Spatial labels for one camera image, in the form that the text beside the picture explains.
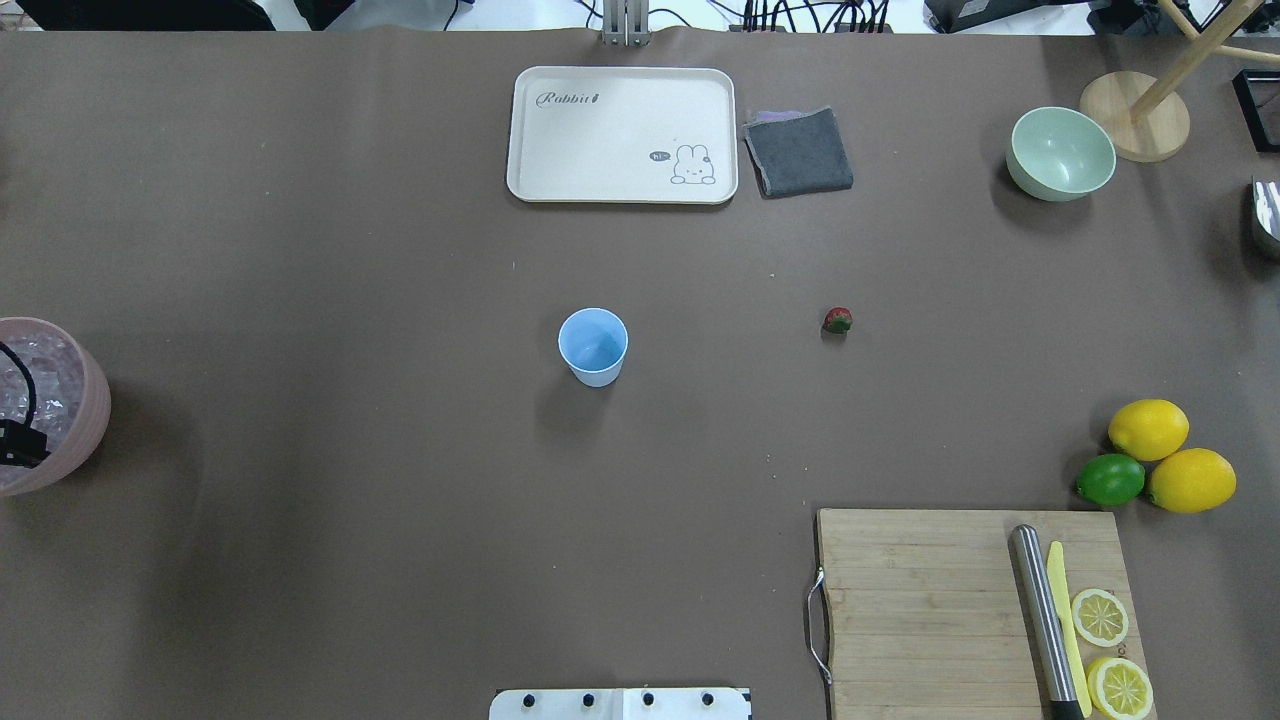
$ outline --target yellow fruit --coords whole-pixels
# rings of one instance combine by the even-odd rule
[[[1167,400],[1139,400],[1111,418],[1107,437],[1116,450],[1143,462],[1167,457],[1187,442],[1187,414]]]
[[[1235,469],[1212,450],[1183,450],[1151,471],[1147,495],[1152,502],[1172,512],[1210,510],[1235,495]]]
[[[1089,664],[1085,684],[1093,705],[1111,720],[1142,720],[1151,715],[1151,679],[1124,657],[1100,657]]]
[[[1115,647],[1129,634],[1129,611],[1119,597],[1098,588],[1075,596],[1071,621],[1082,638],[1098,647]]]

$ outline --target gray cloth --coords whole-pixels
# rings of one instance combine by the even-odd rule
[[[786,119],[751,120],[746,123],[746,147],[769,197],[854,186],[854,170],[831,108]]]

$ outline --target strawberry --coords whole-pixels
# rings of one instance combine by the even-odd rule
[[[827,313],[827,319],[822,322],[822,329],[828,333],[845,334],[854,327],[854,314],[849,307],[832,307]]]

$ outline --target white metal plate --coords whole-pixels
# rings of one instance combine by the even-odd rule
[[[489,705],[489,720],[750,720],[750,696],[740,688],[503,691]]]
[[[507,187],[529,202],[723,202],[737,191],[735,117],[716,69],[529,68]]]

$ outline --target mint green bowl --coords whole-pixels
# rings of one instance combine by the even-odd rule
[[[1116,169],[1116,149],[1088,115],[1036,108],[1014,126],[1005,163],[1028,195],[1061,202],[1106,184]]]

